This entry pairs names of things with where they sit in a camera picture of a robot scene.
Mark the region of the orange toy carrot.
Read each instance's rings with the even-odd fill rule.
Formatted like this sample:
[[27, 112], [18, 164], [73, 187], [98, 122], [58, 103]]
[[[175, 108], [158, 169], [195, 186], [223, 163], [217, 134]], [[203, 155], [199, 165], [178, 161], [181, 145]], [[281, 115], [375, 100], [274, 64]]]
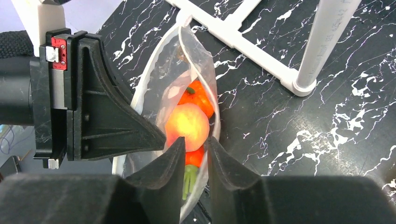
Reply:
[[184, 167], [184, 186], [182, 194], [182, 199], [184, 201], [187, 199], [187, 196], [193, 191], [204, 154], [204, 145], [202, 145], [196, 151], [186, 153]]

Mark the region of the small orange pumpkin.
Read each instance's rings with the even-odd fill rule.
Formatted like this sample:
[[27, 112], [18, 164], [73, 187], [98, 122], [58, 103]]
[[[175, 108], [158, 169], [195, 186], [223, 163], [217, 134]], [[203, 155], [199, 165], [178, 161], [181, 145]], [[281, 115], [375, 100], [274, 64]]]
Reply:
[[188, 85], [181, 96], [178, 105], [192, 103], [197, 105], [210, 119], [214, 114], [213, 106], [211, 105], [204, 87], [199, 80], [194, 80]]

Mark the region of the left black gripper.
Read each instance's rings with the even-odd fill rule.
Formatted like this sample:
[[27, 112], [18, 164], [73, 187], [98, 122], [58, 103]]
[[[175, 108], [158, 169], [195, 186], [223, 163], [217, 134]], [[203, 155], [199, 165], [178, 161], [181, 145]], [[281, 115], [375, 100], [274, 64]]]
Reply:
[[130, 106], [132, 92], [109, 66], [101, 37], [70, 34], [47, 32], [35, 56], [26, 31], [1, 33], [1, 123], [33, 127], [44, 168], [162, 149], [164, 134]]

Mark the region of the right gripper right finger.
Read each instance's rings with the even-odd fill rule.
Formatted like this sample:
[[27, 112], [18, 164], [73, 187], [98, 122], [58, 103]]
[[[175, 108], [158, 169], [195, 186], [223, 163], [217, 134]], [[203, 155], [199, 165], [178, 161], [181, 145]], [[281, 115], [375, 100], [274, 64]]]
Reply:
[[215, 138], [206, 143], [214, 224], [393, 224], [396, 212], [359, 176], [260, 176]]

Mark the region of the pink toy peach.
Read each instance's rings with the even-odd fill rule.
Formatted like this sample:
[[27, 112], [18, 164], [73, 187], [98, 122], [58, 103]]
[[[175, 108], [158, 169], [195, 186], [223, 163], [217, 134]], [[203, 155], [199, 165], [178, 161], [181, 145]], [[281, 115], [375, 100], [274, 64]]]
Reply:
[[206, 141], [209, 131], [208, 117], [197, 105], [177, 105], [165, 125], [166, 146], [184, 137], [186, 152], [196, 151]]

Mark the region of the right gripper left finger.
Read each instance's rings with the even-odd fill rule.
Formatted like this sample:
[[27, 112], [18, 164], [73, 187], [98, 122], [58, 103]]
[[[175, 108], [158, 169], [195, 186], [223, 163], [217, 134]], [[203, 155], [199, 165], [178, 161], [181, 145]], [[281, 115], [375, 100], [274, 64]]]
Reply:
[[16, 174], [0, 184], [3, 224], [177, 224], [185, 162], [178, 138], [160, 157], [118, 175]]

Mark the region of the clear zip top bag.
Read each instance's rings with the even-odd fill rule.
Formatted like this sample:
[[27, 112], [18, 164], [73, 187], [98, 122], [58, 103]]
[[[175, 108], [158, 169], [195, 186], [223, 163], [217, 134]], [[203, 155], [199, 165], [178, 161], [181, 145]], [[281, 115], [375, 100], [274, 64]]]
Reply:
[[[221, 125], [213, 59], [191, 31], [191, 20], [191, 14], [177, 15], [175, 25], [164, 34], [147, 62], [130, 106], [165, 133], [165, 124], [185, 90], [193, 81], [200, 81], [203, 93], [214, 109], [211, 117], [214, 124], [209, 137], [219, 140]], [[165, 144], [159, 147], [159, 151], [117, 156], [113, 160], [112, 174], [127, 177], [162, 156], [168, 148]], [[180, 211], [179, 223], [198, 203], [208, 182], [206, 151], [199, 165], [187, 165], [181, 169], [184, 177], [180, 195], [183, 204], [175, 207]]]

